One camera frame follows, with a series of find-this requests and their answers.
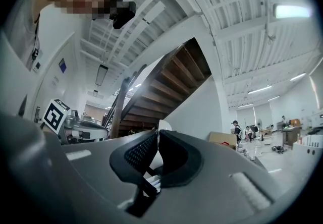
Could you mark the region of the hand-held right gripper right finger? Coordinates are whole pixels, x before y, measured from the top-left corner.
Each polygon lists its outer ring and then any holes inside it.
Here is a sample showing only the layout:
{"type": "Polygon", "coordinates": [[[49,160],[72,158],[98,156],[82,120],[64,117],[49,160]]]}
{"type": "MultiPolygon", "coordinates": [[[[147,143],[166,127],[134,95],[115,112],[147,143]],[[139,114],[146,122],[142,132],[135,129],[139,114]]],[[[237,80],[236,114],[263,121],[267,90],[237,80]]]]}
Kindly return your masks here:
{"type": "Polygon", "coordinates": [[[152,224],[268,224],[294,199],[227,146],[162,130],[159,151],[167,174],[142,217],[152,224]]]}

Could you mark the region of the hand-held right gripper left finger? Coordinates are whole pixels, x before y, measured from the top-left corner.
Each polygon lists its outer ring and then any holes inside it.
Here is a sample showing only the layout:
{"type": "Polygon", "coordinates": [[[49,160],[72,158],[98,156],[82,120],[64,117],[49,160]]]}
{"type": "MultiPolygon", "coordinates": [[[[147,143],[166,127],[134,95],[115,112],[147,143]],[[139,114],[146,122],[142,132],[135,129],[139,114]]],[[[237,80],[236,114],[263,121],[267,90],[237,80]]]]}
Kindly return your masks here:
{"type": "Polygon", "coordinates": [[[112,152],[152,138],[154,132],[97,143],[61,145],[20,117],[0,113],[0,163],[14,187],[10,209],[21,224],[159,224],[130,214],[143,176],[124,158],[118,166],[130,174],[123,182],[110,165],[112,152]]]}

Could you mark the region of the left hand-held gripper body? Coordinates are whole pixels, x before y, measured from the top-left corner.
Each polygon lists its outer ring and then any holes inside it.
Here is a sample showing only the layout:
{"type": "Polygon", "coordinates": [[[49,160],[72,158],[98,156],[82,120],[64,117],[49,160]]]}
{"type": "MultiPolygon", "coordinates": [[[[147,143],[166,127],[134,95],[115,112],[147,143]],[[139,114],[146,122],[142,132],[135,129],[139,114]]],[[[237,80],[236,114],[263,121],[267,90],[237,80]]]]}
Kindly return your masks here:
{"type": "Polygon", "coordinates": [[[54,132],[62,145],[90,143],[108,138],[107,128],[83,120],[60,99],[52,99],[42,117],[43,125],[54,132]]]}

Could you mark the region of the wooden staircase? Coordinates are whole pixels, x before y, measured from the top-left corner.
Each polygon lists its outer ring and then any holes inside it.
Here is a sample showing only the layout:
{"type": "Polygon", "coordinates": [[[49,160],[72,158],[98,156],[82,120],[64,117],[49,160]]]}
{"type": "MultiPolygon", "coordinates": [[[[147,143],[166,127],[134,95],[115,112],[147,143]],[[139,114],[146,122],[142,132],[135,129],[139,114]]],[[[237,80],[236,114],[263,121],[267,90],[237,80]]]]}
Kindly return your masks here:
{"type": "Polygon", "coordinates": [[[211,70],[196,38],[164,55],[122,110],[113,117],[110,138],[158,129],[209,77],[211,70]]]}

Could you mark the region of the white door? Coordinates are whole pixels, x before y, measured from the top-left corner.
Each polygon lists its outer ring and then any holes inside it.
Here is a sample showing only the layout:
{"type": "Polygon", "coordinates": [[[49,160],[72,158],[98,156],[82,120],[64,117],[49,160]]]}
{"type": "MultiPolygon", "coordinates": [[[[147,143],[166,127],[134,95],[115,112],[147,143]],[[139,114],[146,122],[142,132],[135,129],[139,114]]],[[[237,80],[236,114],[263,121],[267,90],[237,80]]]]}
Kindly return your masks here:
{"type": "Polygon", "coordinates": [[[36,88],[31,115],[33,122],[36,107],[39,106],[40,119],[37,124],[41,123],[51,99],[59,98],[71,109],[78,111],[84,108],[82,106],[85,90],[84,66],[84,57],[80,52],[80,38],[73,32],[58,46],[41,72],[40,84],[36,88]],[[64,58],[67,66],[64,73],[61,72],[59,67],[62,58],[64,58]]]}

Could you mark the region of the white low cabinet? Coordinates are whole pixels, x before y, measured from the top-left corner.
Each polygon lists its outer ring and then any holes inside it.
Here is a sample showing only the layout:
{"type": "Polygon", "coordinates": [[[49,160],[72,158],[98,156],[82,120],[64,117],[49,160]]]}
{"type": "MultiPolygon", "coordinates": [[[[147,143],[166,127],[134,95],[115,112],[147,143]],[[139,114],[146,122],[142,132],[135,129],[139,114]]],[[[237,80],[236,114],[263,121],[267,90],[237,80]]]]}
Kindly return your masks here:
{"type": "Polygon", "coordinates": [[[296,158],[320,158],[323,155],[323,135],[307,135],[293,144],[296,158]]]}

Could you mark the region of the person's beige shirt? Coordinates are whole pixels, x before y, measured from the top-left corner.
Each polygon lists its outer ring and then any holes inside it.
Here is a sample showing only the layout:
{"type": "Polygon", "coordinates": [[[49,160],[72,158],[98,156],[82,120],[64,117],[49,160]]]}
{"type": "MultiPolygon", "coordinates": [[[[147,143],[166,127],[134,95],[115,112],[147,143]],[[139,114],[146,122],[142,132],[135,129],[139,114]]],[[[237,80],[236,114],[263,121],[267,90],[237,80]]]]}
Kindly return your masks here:
{"type": "Polygon", "coordinates": [[[33,19],[32,2],[16,4],[4,25],[6,37],[18,58],[28,70],[32,69],[40,50],[39,18],[33,19]]]}

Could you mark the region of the large cardboard box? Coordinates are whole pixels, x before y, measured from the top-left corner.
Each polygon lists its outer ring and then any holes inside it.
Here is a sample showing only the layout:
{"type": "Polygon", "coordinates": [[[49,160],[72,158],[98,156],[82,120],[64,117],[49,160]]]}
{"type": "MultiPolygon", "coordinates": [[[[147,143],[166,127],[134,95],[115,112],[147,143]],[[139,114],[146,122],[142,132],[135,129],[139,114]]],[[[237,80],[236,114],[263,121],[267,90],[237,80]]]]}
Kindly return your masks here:
{"type": "Polygon", "coordinates": [[[221,145],[222,142],[228,142],[230,144],[230,146],[228,147],[230,147],[233,150],[237,149],[236,135],[234,134],[210,132],[208,141],[219,145],[221,145]]]}

